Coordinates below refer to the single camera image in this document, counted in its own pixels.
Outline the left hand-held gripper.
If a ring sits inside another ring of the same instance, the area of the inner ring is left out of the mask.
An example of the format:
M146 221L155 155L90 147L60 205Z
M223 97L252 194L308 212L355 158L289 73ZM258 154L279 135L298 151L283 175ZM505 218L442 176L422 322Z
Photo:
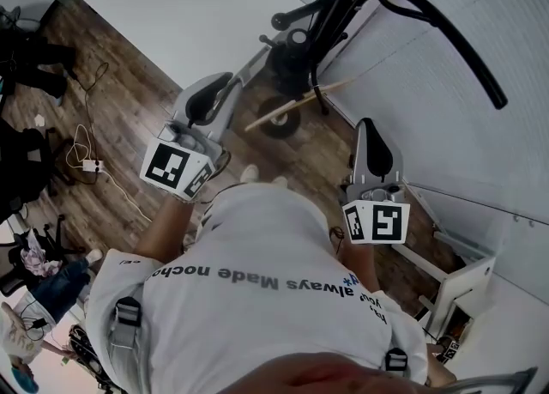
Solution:
M205 76L176 99L173 119L152 138L143 159L140 179L185 202L197 199L216 171L223 149L217 143L230 126L244 90L232 72ZM187 125L207 125L207 137Z

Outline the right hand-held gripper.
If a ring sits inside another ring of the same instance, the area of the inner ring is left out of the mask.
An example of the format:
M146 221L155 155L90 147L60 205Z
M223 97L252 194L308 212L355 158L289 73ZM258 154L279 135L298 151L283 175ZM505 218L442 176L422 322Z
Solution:
M377 123L363 118L355 129L352 181L396 179L386 184L346 182L340 204L347 234L354 245L393 245L406 241L411 205L406 202L400 150L384 137Z

